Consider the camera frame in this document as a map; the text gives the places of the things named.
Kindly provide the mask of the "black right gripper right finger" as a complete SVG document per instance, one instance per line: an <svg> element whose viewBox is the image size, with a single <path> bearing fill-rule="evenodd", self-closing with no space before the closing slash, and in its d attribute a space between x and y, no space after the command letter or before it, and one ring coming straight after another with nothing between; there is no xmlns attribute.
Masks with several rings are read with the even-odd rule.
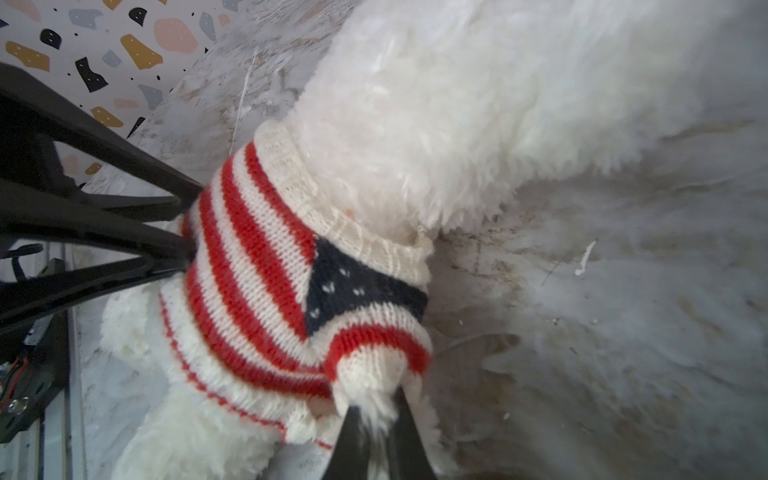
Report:
<svg viewBox="0 0 768 480"><path fill-rule="evenodd" d="M389 477L392 480L436 480L402 388L394 395L394 402L398 418L386 438Z"/></svg>

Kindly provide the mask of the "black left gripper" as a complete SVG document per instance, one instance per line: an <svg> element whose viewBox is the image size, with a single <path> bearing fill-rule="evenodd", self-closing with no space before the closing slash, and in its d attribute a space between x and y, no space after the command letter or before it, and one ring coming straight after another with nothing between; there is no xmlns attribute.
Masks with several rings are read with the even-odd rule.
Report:
<svg viewBox="0 0 768 480"><path fill-rule="evenodd" d="M71 146L168 194L83 192L63 171L55 144ZM189 268L194 243L163 223L203 190L195 180L130 144L31 74L1 65L1 358L13 360L36 320ZM41 277L22 255L63 249Z"/></svg>

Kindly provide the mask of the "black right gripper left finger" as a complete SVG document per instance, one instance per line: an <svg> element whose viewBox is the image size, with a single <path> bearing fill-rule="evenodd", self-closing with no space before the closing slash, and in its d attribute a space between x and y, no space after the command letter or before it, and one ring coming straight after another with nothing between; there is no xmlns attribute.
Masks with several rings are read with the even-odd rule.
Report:
<svg viewBox="0 0 768 480"><path fill-rule="evenodd" d="M369 429L358 407L349 407L322 480L366 480Z"/></svg>

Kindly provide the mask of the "red white striped knit sweater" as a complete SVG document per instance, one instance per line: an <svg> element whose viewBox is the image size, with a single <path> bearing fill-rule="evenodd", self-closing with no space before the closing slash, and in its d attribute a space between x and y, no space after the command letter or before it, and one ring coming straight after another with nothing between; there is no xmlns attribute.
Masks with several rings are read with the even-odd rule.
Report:
<svg viewBox="0 0 768 480"><path fill-rule="evenodd" d="M159 290L169 378L287 443L330 447L351 402L420 397L433 245L377 236L320 191L288 129L263 123L180 223L197 248Z"/></svg>

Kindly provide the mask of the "white plush teddy bear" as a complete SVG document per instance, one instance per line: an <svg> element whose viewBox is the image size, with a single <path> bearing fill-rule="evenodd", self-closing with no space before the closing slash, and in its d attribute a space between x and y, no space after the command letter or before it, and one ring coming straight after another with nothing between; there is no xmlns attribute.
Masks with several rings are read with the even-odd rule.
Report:
<svg viewBox="0 0 768 480"><path fill-rule="evenodd" d="M390 241L410 245L422 235L432 242L499 214L527 182L612 172L692 126L703 52L742 7L366 1L275 122L338 210ZM324 447L287 443L169 378L159 290L187 271L107 304L102 346L169 384L114 477L255 479L282 445L334 449L348 408L358 407L374 437L368 477L389 479L383 438L398 416L398 389L344 407L338 436ZM407 400L432 469L452 470L428 397L421 390Z"/></svg>

